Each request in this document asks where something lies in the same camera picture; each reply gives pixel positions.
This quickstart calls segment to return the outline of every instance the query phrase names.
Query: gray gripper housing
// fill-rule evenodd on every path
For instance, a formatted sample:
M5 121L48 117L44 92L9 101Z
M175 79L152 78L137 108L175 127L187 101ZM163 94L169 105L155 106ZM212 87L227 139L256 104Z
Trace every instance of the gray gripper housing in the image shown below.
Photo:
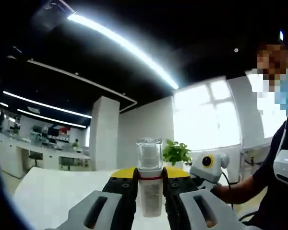
M94 191L68 212L68 219L56 229L110 230L121 194Z
M260 230L238 221L232 208L207 189L181 193L179 196L186 209L191 230L209 230L207 220L216 224L213 230Z

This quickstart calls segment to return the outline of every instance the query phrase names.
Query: black shirt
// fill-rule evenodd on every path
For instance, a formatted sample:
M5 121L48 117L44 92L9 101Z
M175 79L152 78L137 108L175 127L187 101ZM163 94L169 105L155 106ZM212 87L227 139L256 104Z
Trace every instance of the black shirt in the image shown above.
M262 166L254 173L255 183L268 186L258 212L249 221L248 225L257 226L263 230L288 230L288 185L277 180L274 175L273 162L278 146L284 133L286 135L281 149L288 150L288 118L287 123L274 134L270 152Z

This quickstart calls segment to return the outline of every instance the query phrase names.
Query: plastic bottle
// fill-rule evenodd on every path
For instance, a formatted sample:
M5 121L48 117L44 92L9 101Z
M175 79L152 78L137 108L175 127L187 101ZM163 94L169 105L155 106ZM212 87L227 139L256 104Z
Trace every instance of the plastic bottle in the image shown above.
M139 151L139 192L144 217L159 217L162 210L163 168L162 140L142 138Z

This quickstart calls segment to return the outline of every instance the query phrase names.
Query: white table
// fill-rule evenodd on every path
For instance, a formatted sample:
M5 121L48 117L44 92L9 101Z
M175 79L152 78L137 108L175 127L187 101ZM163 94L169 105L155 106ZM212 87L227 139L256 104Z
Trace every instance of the white table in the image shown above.
M43 154L43 168L45 169L59 170L60 157L90 159L90 157L81 153L42 148L0 133L0 168L6 173L21 178L28 167L30 151Z
M13 199L33 229L56 228L67 220L73 206L94 190L101 191L115 171L69 172L34 167L19 184ZM165 207L160 217L144 218L138 197L132 229L169 230Z

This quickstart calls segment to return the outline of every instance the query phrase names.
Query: red band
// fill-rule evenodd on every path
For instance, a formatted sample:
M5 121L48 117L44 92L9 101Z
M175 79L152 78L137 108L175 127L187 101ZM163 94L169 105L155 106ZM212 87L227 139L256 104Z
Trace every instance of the red band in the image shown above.
M149 178L140 177L140 180L142 180L142 181L153 181L153 180L160 180L160 179L162 179L162 176L149 177Z

